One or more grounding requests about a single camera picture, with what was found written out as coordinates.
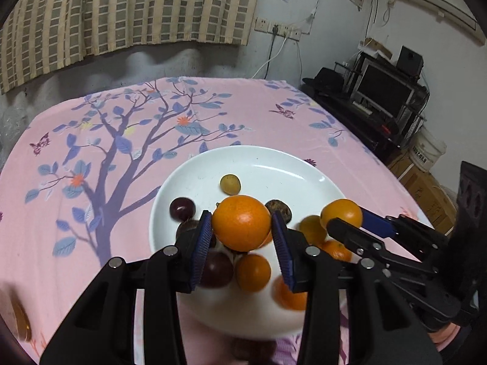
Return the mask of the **green-yellow tomato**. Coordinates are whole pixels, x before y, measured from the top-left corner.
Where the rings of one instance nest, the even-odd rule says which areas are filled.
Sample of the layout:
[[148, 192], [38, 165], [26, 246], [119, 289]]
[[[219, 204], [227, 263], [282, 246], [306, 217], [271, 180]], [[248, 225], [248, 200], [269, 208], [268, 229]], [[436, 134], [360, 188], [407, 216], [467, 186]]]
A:
[[262, 244], [259, 246], [260, 248], [263, 248], [264, 246], [268, 245], [270, 242], [272, 242], [272, 232], [268, 232], [268, 235], [266, 236], [265, 240], [262, 242]]

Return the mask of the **wrinkled dark passion fruit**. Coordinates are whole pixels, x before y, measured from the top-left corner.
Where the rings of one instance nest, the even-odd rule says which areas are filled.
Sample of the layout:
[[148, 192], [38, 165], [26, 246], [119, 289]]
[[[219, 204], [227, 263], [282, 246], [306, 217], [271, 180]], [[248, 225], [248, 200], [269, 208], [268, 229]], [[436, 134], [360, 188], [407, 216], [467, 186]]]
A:
[[233, 357], [248, 364], [273, 364], [272, 357], [275, 351], [275, 340], [234, 338], [231, 344]]

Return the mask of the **tan longan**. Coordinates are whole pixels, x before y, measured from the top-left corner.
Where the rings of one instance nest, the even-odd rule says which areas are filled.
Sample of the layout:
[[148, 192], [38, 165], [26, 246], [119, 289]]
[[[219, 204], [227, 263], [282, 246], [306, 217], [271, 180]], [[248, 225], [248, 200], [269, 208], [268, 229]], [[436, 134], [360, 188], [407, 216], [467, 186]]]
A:
[[17, 298], [12, 297], [11, 303], [14, 316], [14, 335], [20, 341], [29, 342], [32, 338], [32, 331], [26, 311]]

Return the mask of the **dark water caltrop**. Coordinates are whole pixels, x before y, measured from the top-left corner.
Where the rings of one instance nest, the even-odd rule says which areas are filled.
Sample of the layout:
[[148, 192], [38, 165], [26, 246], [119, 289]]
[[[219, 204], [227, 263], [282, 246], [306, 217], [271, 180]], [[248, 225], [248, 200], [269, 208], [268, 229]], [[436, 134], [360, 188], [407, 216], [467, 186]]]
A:
[[292, 220], [292, 211], [289, 206], [282, 202], [281, 200], [269, 200], [265, 203], [265, 207], [268, 209], [270, 214], [279, 212], [285, 222], [288, 224]]

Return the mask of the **black equipment rack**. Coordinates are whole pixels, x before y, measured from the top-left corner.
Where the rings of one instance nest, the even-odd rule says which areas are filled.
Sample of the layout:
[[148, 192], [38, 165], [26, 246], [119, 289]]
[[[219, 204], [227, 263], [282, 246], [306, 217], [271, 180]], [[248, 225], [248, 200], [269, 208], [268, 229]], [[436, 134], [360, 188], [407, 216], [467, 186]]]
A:
[[[353, 95], [366, 60], [382, 65], [413, 86], [414, 94], [398, 119], [387, 116], [369, 102]], [[372, 56], [364, 51], [358, 53], [351, 66], [336, 62], [331, 69], [344, 78], [341, 92], [319, 92], [303, 82], [302, 89], [356, 135], [381, 162], [389, 163], [408, 146], [422, 124], [422, 113], [430, 97], [428, 87], [421, 85], [419, 79], [403, 74], [396, 68], [396, 63], [392, 64], [386, 58]]]

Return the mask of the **white plastic bucket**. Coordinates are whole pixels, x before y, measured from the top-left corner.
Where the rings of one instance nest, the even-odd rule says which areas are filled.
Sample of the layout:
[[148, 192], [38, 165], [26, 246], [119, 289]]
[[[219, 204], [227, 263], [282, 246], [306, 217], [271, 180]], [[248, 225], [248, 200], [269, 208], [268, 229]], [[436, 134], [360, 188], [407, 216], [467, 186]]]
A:
[[425, 126], [414, 135], [408, 149], [409, 158], [422, 172], [429, 172], [446, 151], [443, 140], [435, 138]]

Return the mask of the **white oval plate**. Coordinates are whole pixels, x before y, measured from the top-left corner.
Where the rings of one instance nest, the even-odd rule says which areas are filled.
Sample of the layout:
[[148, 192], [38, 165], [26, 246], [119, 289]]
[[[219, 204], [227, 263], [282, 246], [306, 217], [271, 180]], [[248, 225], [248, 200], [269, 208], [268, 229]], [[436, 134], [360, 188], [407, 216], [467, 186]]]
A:
[[179, 301], [202, 324], [228, 335], [290, 335], [302, 329], [304, 313], [286, 310], [273, 298], [281, 271], [273, 245], [264, 242], [271, 227], [264, 205], [281, 200], [291, 209], [289, 227], [297, 228], [302, 219], [343, 196], [324, 173], [285, 152], [243, 145], [217, 148], [186, 161], [162, 184], [150, 214], [149, 242], [158, 251], [176, 241], [180, 222], [170, 214], [170, 205], [178, 198], [192, 201], [197, 216], [211, 212], [218, 250], [262, 256], [270, 265], [270, 280], [256, 293], [243, 292], [236, 281], [225, 287], [196, 287], [179, 294]]

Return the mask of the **yellow-orange tomato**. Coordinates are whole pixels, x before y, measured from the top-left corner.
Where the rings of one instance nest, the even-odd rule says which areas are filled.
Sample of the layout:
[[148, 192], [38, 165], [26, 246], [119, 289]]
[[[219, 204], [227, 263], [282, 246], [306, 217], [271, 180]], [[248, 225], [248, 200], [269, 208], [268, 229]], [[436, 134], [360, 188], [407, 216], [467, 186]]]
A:
[[334, 200], [327, 204], [320, 214], [320, 225], [326, 229], [328, 223], [335, 218], [360, 228], [363, 225], [362, 209], [353, 201], [348, 199]]

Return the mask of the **dark purple plum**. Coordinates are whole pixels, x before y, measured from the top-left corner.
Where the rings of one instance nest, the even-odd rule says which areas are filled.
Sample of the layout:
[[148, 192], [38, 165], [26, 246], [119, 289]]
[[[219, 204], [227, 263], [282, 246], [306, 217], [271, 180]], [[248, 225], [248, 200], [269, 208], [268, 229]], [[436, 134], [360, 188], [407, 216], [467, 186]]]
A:
[[233, 279], [233, 263], [223, 252], [211, 251], [206, 257], [200, 286], [220, 288], [227, 286]]

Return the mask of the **black speaker box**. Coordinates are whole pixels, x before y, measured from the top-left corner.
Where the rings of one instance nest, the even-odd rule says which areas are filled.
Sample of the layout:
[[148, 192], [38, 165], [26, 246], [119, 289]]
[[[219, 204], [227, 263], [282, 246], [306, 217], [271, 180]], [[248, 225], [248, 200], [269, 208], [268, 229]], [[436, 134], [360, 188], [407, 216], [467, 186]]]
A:
[[402, 46], [396, 68], [411, 78], [419, 79], [423, 68], [423, 57], [414, 50]]

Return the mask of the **orange mandarin with stem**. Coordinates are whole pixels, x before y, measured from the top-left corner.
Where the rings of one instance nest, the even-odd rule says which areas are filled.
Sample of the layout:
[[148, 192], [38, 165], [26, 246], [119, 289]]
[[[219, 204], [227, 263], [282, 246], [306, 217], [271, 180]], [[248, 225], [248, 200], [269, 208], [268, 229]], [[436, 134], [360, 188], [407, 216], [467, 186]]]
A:
[[331, 255], [334, 259], [351, 262], [352, 253], [341, 242], [335, 240], [323, 241], [319, 244], [319, 248]]

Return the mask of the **cardboard box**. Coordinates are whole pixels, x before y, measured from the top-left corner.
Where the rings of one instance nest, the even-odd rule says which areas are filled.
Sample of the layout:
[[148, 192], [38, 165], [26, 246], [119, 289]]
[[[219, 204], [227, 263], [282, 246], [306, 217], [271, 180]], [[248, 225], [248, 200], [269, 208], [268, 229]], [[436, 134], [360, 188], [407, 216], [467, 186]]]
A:
[[407, 152], [400, 153], [387, 167], [412, 196], [432, 226], [444, 235], [452, 233], [457, 208], [437, 180], [429, 172], [421, 171]]

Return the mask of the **small dark cherry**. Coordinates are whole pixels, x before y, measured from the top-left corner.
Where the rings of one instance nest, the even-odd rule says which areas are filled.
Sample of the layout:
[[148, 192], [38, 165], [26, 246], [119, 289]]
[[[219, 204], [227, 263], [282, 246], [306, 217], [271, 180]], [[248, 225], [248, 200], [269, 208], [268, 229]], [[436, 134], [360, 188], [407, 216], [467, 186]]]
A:
[[169, 206], [170, 216], [180, 222], [192, 219], [196, 212], [196, 206], [191, 199], [178, 197]]

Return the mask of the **large orange mandarin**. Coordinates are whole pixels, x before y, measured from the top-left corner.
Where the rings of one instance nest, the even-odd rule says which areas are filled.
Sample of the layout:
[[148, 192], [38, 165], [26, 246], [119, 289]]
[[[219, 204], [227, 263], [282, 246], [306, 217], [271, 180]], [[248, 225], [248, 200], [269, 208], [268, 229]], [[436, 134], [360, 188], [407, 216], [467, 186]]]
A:
[[258, 200], [235, 195], [222, 200], [212, 215], [213, 233], [233, 251], [256, 250], [271, 230], [271, 215]]

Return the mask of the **computer monitor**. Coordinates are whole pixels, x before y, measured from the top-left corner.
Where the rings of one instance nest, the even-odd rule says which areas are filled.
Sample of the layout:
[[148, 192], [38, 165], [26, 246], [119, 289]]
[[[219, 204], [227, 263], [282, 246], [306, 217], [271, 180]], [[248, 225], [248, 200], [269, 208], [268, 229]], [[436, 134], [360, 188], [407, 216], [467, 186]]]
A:
[[387, 116], [398, 119], [414, 94], [414, 88], [382, 65], [366, 60], [353, 95], [369, 102]]

